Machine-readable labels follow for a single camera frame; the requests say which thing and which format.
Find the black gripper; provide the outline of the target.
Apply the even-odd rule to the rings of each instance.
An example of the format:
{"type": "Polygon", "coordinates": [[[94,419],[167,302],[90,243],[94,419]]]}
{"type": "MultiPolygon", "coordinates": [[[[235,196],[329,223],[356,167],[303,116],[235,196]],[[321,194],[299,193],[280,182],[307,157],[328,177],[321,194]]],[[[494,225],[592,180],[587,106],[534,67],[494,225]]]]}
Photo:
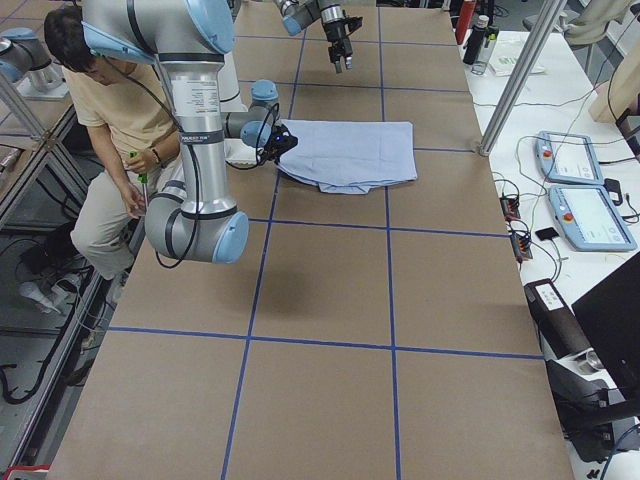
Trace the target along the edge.
{"type": "Polygon", "coordinates": [[[293,135],[286,125],[277,125],[264,147],[259,150],[259,162],[279,163],[281,157],[298,145],[298,138],[293,135]]]}
{"type": "Polygon", "coordinates": [[[348,20],[346,18],[322,22],[326,39],[330,43],[328,47],[329,59],[331,63],[334,63],[336,74],[342,73],[342,62],[344,62],[347,70],[353,68],[351,58],[353,51],[347,32],[347,25],[348,20]]]}

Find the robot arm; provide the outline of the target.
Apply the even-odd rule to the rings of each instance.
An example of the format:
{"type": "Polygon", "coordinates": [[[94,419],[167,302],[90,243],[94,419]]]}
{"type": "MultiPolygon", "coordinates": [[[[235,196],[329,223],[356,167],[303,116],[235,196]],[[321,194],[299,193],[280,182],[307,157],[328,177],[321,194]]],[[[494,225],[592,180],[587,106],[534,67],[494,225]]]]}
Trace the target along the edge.
{"type": "Polygon", "coordinates": [[[224,141],[239,138],[259,159],[277,162],[298,140],[279,118],[271,81],[252,89],[252,104],[225,113],[219,72],[234,47],[224,1],[86,1],[83,29],[98,56],[156,65],[177,124],[182,164],[146,210],[145,232],[169,258],[236,262],[249,220],[227,185],[224,141]]]}
{"type": "Polygon", "coordinates": [[[353,67],[353,48],[350,35],[362,27],[361,16],[349,16],[338,1],[274,1],[282,17],[282,23],[290,36],[306,30],[320,21],[326,41],[328,55],[337,74],[344,68],[353,67]]]}

